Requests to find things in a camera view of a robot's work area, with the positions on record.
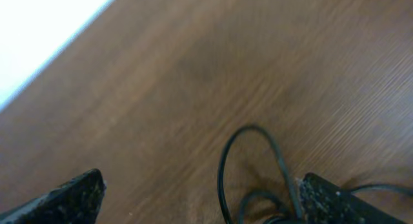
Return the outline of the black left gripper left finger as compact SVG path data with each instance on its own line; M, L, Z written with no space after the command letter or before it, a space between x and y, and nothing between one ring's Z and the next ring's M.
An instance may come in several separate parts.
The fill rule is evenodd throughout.
M95 223L105 192L102 173L93 168L1 213L1 223Z

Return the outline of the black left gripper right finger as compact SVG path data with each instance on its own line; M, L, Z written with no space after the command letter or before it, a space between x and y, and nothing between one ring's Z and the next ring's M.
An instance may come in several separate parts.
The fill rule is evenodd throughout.
M387 224L402 221L357 198L366 190L389 190L405 195L405 187L368 184L341 188L314 173L308 173L299 185L299 196L307 223Z

